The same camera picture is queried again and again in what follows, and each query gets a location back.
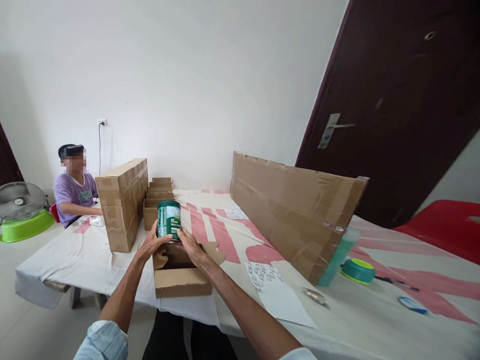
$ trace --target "door lock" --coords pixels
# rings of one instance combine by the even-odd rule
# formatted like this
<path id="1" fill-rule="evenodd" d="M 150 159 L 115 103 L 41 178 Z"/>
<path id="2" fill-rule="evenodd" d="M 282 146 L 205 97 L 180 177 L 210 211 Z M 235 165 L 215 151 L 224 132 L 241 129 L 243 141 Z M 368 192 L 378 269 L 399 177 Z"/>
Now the door lock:
<path id="1" fill-rule="evenodd" d="M 328 118 L 328 122 L 326 123 L 325 130 L 323 131 L 320 142 L 318 143 L 317 149 L 326 149 L 327 148 L 335 129 L 351 128 L 351 127 L 355 126 L 355 124 L 340 124 L 340 125 L 337 125 L 337 122 L 340 119 L 340 115 L 341 114 L 339 114 L 339 113 L 330 114 L 330 117 Z"/>

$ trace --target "person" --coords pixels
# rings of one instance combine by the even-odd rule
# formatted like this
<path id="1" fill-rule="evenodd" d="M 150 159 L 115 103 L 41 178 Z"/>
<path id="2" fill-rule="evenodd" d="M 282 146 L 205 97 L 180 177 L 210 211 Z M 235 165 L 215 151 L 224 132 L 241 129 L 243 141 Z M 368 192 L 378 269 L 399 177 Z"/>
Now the person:
<path id="1" fill-rule="evenodd" d="M 87 331 L 75 359 L 126 359 L 135 294 L 147 260 L 173 236 L 156 237 L 155 222 L 143 245 L 133 256 L 125 275 L 103 307 L 98 320 Z M 261 359 L 311 360 L 313 354 L 298 342 L 273 316 L 253 300 L 208 256 L 185 229 L 178 229 L 184 250 L 205 274 L 238 322 L 243 334 Z M 228 337 L 216 326 L 193 322 L 191 353 L 197 359 L 236 359 Z M 143 353 L 143 360 L 188 359 L 183 337 L 183 318 L 157 310 L 155 323 Z"/>
<path id="2" fill-rule="evenodd" d="M 66 172 L 53 184 L 60 223 L 68 228 L 82 215 L 103 215 L 102 209 L 92 207 L 99 195 L 94 177 L 85 173 L 87 160 L 83 145 L 60 146 L 58 156 L 61 165 L 66 167 Z"/>

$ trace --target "paper sheet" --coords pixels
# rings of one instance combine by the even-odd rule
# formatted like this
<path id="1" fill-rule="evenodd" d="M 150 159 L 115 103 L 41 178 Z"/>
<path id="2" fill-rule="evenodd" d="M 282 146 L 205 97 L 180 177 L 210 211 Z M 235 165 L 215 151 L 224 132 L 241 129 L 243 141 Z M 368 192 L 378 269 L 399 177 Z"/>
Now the paper sheet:
<path id="1" fill-rule="evenodd" d="M 229 206 L 225 208 L 226 216 L 229 219 L 236 219 L 236 220 L 248 220 L 249 217 L 245 215 L 243 210 L 240 206 Z"/>
<path id="2" fill-rule="evenodd" d="M 246 262 L 245 266 L 270 315 L 276 319 L 317 328 L 295 292 L 282 280 L 282 275 L 275 267 L 258 262 Z"/>

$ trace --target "teal bottle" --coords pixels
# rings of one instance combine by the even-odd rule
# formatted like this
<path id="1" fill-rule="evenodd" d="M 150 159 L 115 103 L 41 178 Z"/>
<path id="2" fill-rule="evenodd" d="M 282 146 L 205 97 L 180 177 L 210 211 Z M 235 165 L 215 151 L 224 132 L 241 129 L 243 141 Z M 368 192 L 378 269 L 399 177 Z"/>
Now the teal bottle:
<path id="1" fill-rule="evenodd" d="M 328 266 L 325 269 L 325 272 L 318 280 L 318 286 L 328 287 L 330 286 L 335 275 L 340 270 L 340 265 L 342 265 L 349 254 L 350 250 L 354 247 L 355 243 L 360 237 L 360 233 L 357 230 L 347 229 L 346 233 L 340 240 L 338 247 L 333 254 Z"/>

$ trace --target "green can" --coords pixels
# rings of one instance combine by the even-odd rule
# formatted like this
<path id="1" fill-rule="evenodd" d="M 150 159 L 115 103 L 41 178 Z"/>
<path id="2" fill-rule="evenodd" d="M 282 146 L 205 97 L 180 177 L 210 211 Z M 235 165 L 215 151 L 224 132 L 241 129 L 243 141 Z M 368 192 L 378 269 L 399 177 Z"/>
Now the green can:
<path id="1" fill-rule="evenodd" d="M 177 235 L 177 229 L 182 226 L 180 220 L 180 203 L 174 200 L 164 200 L 158 203 L 158 227 L 157 236 L 172 234 L 173 239 L 169 243 L 181 244 Z"/>

